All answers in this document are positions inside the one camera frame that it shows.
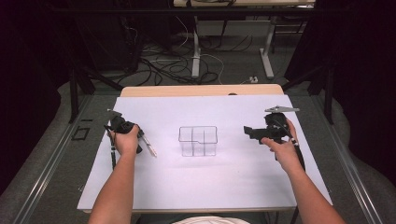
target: equipment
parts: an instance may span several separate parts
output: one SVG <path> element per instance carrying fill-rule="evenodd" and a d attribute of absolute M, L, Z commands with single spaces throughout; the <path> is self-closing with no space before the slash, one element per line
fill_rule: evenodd
<path fill-rule="evenodd" d="M 266 109 L 265 112 L 272 112 L 266 115 L 265 123 L 267 128 L 265 129 L 252 129 L 250 127 L 244 126 L 245 134 L 249 135 L 250 139 L 259 140 L 259 144 L 262 144 L 262 139 L 264 137 L 271 138 L 275 142 L 282 144 L 282 137 L 288 136 L 294 145 L 300 164 L 305 169 L 303 154 L 301 153 L 300 146 L 298 142 L 290 133 L 289 125 L 287 123 L 286 116 L 282 112 L 299 111 L 296 108 L 288 108 L 283 106 L 275 106 Z"/>
<path fill-rule="evenodd" d="M 129 133 L 134 127 L 134 123 L 132 123 L 131 121 L 125 121 L 125 119 L 122 117 L 122 114 L 117 111 L 111 109 L 108 109 L 107 111 L 110 113 L 109 116 L 110 126 L 105 125 L 105 129 L 107 131 L 107 135 L 110 138 L 110 142 L 111 142 L 111 160 L 114 169 L 114 167 L 116 166 L 116 147 L 115 147 L 114 139 L 111 137 L 110 131 L 113 131 L 114 133 Z M 145 137 L 143 130 L 141 130 L 140 127 L 137 137 L 139 138 L 143 137 L 143 140 L 148 146 L 148 149 L 150 150 L 151 154 L 156 157 L 157 154 L 155 153 L 154 149 L 151 147 L 151 144 L 149 143 L 148 139 Z M 142 147 L 137 145 L 136 153 L 140 153 L 142 150 L 143 150 Z"/>

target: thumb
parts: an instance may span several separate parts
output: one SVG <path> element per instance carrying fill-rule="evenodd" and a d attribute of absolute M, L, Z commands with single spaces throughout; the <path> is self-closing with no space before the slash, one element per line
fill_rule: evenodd
<path fill-rule="evenodd" d="M 278 143 L 276 143 L 273 139 L 271 138 L 266 138 L 264 137 L 262 139 L 262 143 L 267 145 L 269 148 L 271 148 L 272 150 L 277 149 L 277 146 L 279 146 Z"/>

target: wrist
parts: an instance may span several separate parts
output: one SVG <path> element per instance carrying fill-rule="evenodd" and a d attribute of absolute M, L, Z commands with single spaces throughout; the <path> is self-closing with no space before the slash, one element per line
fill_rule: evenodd
<path fill-rule="evenodd" d="M 298 175 L 306 175 L 306 172 L 302 166 L 295 166 L 292 169 L 286 171 L 286 174 L 288 174 L 289 178 L 292 178 Z"/>

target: forearm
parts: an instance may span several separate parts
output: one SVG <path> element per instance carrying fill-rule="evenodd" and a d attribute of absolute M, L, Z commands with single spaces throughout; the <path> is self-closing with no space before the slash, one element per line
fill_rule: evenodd
<path fill-rule="evenodd" d="M 134 154 L 120 157 L 92 209 L 90 223 L 130 223 L 134 202 Z"/>
<path fill-rule="evenodd" d="M 345 223 L 303 169 L 288 175 L 304 224 Z"/>

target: hand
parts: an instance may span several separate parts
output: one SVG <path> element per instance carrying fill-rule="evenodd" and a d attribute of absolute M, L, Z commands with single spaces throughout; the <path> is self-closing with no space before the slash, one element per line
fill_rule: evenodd
<path fill-rule="evenodd" d="M 294 125 L 291 123 L 289 119 L 287 119 L 287 123 L 289 125 L 290 133 L 293 138 L 297 140 L 297 133 Z M 297 153 L 295 151 L 294 145 L 289 139 L 288 142 L 283 144 L 279 144 L 270 138 L 263 138 L 262 143 L 267 145 L 271 151 L 275 152 L 276 158 L 282 166 L 283 170 L 288 174 L 291 171 L 303 169 L 298 159 Z"/>
<path fill-rule="evenodd" d="M 132 130 L 128 133 L 111 132 L 111 137 L 114 139 L 115 147 L 121 156 L 126 153 L 136 154 L 138 132 L 139 126 L 137 124 L 135 124 Z"/>

